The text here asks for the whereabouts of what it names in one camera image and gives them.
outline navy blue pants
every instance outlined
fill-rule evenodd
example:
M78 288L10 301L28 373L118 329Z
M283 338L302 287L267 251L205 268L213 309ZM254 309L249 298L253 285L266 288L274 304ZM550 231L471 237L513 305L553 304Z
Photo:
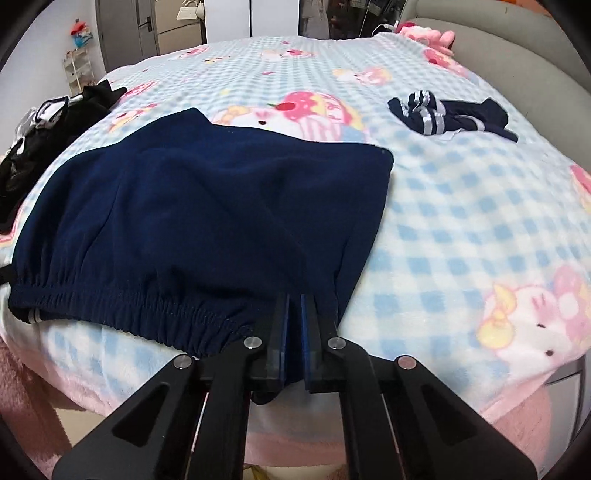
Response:
M191 355L248 336L280 292L340 319L371 250L388 150L162 117L61 166L15 247L9 307Z

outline plush toy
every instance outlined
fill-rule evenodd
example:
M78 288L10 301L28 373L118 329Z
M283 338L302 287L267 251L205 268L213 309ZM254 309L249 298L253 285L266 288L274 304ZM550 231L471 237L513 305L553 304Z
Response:
M439 30L419 27L413 22L406 22L398 26L396 33L400 33L403 37L410 38L411 40L418 41L444 55L453 56L450 48L456 38L456 34L451 30L441 33Z
M76 20L76 23L70 30L70 35L74 39L74 45L76 45L76 48L83 47L91 38L93 38L92 32L86 25L86 22L80 22L78 20Z

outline cartoon bunny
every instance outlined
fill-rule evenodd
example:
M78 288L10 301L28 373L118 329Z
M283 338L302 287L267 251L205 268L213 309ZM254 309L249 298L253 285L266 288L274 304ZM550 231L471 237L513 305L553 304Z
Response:
M194 57L195 55L199 55L208 49L207 45L200 45L197 48L193 48L191 50L187 50L181 53L176 59L188 59L190 57Z
M231 106L213 117L212 123L233 127L255 127L303 138L301 127L274 108Z
M261 52L261 58L265 61L281 61L285 59L309 59L313 56L314 54L310 51L296 50L294 48L283 52L279 52L277 50L263 50Z
M511 382L551 371L571 360L573 342L552 292L540 286L513 291L499 284L493 290L476 336L509 365Z
M353 70L334 69L333 75L340 82L352 82L361 85L381 86L392 80L390 72L380 67L371 67L359 73Z

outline white cabinet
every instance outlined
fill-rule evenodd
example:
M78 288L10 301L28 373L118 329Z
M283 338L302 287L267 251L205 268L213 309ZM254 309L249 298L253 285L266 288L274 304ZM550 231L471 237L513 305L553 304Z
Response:
M207 43L297 35L300 0L204 0Z
M300 0L251 0L252 36L297 35Z

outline cartoon print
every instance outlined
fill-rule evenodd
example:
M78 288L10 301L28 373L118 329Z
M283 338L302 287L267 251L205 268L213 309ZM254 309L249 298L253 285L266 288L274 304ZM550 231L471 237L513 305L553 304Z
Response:
M291 92L276 105L231 106L215 115L212 122L262 128L304 140L367 141L359 114L338 98L324 93Z
M127 92L119 100L119 103L122 103L131 97L144 93L146 90L152 88L157 83L158 82L156 80L150 80L149 82L140 83L139 85L136 85L131 90L127 90Z
M353 70L334 69L333 75L340 82L355 82L361 85L384 85L392 80L392 75L381 67L370 67L362 72Z
M589 287L569 266L556 271L554 291L495 284L476 337L509 366L513 381L550 372L591 345Z
M465 66L460 65L458 62L453 60L451 57L444 55L438 51L433 50L432 48L427 48L423 51L423 55L429 63L433 63L438 65L450 72L453 72L460 77L464 77L467 80L470 80L472 83L478 85L478 77L472 73L470 70L465 68Z
M193 48L192 50L188 50L184 53L181 53L178 57L176 57L177 59L187 59L189 57L194 57L195 55L199 55L200 53L203 53L204 51L207 50L207 45L200 45L197 48Z
M310 51L291 49L285 52L279 52L277 50L263 50L261 57L266 61L281 61L285 59L309 59L314 54Z
M230 58L230 56L231 56L231 55L228 55L227 57L213 57L213 58L211 58L211 59L204 60L204 62L205 62L205 63L208 63L208 64L209 64L209 63L216 63L217 61L220 61L220 60L229 59L229 58Z
M554 294L560 316L567 322L566 333L581 351L591 347L591 287L568 265L554 276Z
M122 126L128 124L132 120L135 120L140 115L143 115L144 113L149 112L155 106L158 106L158 104L151 103L143 108L136 108L136 109L130 110L128 112L121 113L120 115L117 115L113 119L113 121L111 122L111 126L109 127L108 133L111 133L111 132L114 132L114 131L120 129Z
M591 175L578 165L570 166L574 189L579 194L581 205L587 213L591 213Z

